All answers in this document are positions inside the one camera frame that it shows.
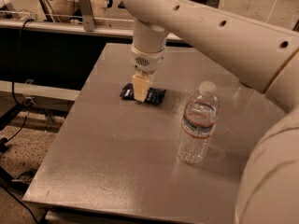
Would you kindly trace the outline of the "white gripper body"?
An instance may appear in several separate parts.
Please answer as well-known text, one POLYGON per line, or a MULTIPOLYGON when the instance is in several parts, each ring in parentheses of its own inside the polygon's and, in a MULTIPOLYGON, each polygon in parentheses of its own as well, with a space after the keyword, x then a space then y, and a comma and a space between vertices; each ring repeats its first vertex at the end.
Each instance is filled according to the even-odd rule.
POLYGON ((146 74, 155 73, 162 66, 162 59, 164 58, 164 51, 147 53, 140 51, 131 46, 131 63, 136 70, 140 70, 146 74))

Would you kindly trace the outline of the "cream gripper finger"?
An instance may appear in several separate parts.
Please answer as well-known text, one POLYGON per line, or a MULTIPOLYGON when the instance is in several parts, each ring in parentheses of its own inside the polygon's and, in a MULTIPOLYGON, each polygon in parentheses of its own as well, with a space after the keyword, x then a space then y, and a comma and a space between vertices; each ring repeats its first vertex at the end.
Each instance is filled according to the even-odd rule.
POLYGON ((134 97, 138 102, 144 102, 150 88, 150 78, 142 71, 133 75, 134 97))

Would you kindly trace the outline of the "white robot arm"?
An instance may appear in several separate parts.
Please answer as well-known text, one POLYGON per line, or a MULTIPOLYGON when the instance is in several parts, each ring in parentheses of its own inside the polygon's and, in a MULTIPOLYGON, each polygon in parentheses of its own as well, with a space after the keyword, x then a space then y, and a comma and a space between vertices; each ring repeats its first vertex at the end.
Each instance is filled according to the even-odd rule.
POLYGON ((135 19, 137 99, 173 33, 286 111, 252 150, 234 224, 299 224, 299 34, 189 0, 122 0, 135 19))

